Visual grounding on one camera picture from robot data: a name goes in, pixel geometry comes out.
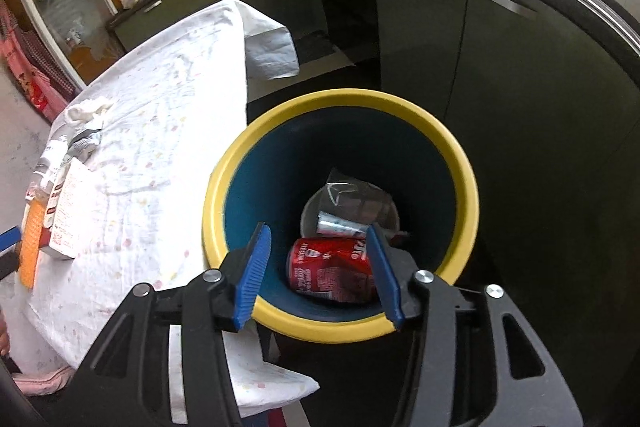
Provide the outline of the person's left hand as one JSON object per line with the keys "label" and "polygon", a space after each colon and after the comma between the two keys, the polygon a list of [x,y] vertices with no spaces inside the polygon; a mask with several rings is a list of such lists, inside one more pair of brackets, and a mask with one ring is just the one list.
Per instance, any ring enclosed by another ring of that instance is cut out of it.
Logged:
{"label": "person's left hand", "polygon": [[3,311],[0,310],[0,357],[6,357],[11,350],[11,339],[8,329],[8,323],[4,317]]}

